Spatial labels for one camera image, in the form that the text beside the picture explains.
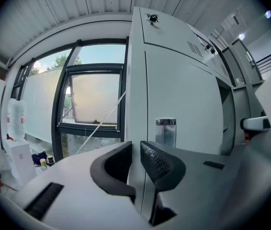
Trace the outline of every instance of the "ceiling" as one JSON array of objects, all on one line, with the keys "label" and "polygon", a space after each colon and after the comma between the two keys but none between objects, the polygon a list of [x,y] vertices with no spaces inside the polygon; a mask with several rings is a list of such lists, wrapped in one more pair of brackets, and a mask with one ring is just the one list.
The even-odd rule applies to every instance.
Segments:
[{"label": "ceiling", "polygon": [[170,14],[209,35],[245,1],[7,0],[0,11],[0,60],[7,62],[34,39],[61,23],[92,14],[132,13],[134,6]]}]

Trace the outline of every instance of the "ceiling light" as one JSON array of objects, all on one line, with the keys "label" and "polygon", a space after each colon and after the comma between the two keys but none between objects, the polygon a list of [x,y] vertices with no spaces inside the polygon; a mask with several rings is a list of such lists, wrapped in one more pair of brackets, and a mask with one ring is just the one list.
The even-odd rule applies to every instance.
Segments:
[{"label": "ceiling light", "polygon": [[244,37],[245,37],[245,35],[244,35],[243,33],[239,35],[239,39],[240,39],[240,40],[243,40]]},{"label": "ceiling light", "polygon": [[266,11],[265,17],[268,18],[268,19],[271,17],[271,11],[270,10]]}]

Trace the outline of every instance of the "ventilation grille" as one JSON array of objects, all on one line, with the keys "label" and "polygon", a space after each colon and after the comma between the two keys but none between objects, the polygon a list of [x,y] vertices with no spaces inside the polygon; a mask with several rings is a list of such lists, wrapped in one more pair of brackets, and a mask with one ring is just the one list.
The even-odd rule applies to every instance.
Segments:
[{"label": "ventilation grille", "polygon": [[225,68],[223,65],[221,65],[221,67],[222,67],[222,69],[223,69],[224,74],[228,77],[228,73],[227,73],[227,71],[226,71],[226,68]]},{"label": "ventilation grille", "polygon": [[189,44],[189,48],[190,48],[195,54],[197,54],[197,55],[199,55],[199,56],[202,57],[202,54],[201,54],[199,48],[198,48],[196,45],[190,43],[189,41],[187,41],[187,43]]},{"label": "ventilation grille", "polygon": [[237,78],[236,83],[238,86],[244,85],[245,84],[244,78],[243,77]]}]

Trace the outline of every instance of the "black window frame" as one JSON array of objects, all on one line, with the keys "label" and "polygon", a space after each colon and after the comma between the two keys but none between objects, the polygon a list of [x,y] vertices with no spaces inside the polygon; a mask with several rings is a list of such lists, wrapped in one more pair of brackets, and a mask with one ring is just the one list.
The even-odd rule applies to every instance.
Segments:
[{"label": "black window frame", "polygon": [[[125,49],[125,58],[124,63],[96,63],[96,64],[82,64],[82,65],[74,65],[74,62],[82,49],[83,46],[90,46],[90,45],[100,45],[100,44],[123,44],[126,45]],[[103,38],[103,39],[93,39],[93,40],[77,40],[75,43],[67,44],[64,46],[57,47],[46,53],[43,53],[35,58],[32,58],[29,62],[24,64],[20,67],[19,72],[15,79],[15,84],[13,87],[13,93],[15,93],[16,89],[19,88],[19,92],[17,95],[17,100],[21,99],[22,91],[24,88],[25,80],[29,76],[34,63],[37,60],[45,58],[49,55],[55,54],[60,51],[64,51],[67,49],[71,49],[66,62],[64,63],[62,72],[59,77],[59,81],[56,87],[54,100],[53,100],[53,107],[52,107],[52,117],[51,117],[51,140],[52,140],[52,148],[55,161],[58,162],[64,158],[63,155],[63,147],[62,147],[62,140],[61,134],[72,134],[72,135],[79,135],[79,136],[89,136],[95,130],[96,127],[88,127],[83,124],[69,124],[59,122],[60,118],[62,117],[63,113],[63,106],[64,106],[64,98],[67,88],[67,76],[70,75],[69,72],[75,71],[81,72],[83,68],[87,71],[88,67],[94,67],[94,70],[98,71],[111,71],[111,69],[115,69],[114,65],[120,65],[121,69],[119,72],[119,97],[125,92],[126,90],[126,78],[127,78],[127,57],[128,57],[128,47],[129,47],[129,37],[127,38]],[[123,142],[125,137],[125,107],[126,102],[125,98],[123,98],[118,105],[118,123],[117,129],[114,127],[106,127],[101,126],[93,135],[93,137],[100,137],[100,138],[120,138]]]}]

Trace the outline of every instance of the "plastic container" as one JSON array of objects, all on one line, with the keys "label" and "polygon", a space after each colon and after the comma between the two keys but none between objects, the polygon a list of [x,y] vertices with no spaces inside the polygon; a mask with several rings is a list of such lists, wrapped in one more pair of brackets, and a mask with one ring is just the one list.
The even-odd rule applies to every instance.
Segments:
[{"label": "plastic container", "polygon": [[24,101],[11,98],[7,109],[7,132],[13,140],[23,140],[25,135],[25,110]]}]

